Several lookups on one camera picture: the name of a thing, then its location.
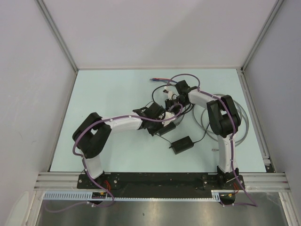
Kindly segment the black network switch box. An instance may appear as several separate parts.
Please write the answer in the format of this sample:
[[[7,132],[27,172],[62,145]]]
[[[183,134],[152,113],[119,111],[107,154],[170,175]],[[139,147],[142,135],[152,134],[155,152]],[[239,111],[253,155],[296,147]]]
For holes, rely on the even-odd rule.
[[[161,129],[159,129],[157,134],[162,136],[162,135],[174,130],[175,128],[176,128],[176,125],[173,122],[171,122],[168,125],[163,126]]]

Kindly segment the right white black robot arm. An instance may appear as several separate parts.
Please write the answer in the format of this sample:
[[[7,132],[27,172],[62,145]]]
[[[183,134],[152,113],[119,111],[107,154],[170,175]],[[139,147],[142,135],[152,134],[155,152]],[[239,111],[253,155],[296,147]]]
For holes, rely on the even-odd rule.
[[[174,104],[186,106],[199,105],[207,110],[209,126],[217,136],[219,145],[219,163],[217,166],[217,184],[222,189],[228,189],[238,177],[238,167],[235,159],[235,138],[241,119],[231,96],[216,96],[201,91],[199,87],[190,87],[185,80],[175,84],[178,95],[167,86],[167,107]]]

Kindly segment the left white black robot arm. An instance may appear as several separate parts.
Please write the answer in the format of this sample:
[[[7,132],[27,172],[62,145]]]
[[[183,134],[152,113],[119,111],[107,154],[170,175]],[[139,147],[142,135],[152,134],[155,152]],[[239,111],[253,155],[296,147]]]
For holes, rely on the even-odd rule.
[[[99,188],[104,182],[104,169],[100,153],[109,136],[114,133],[146,129],[150,134],[158,132],[174,121],[175,113],[152,103],[149,107],[134,109],[128,116],[105,119],[91,113],[72,135],[80,155],[84,159],[84,170],[89,173],[87,182]]]

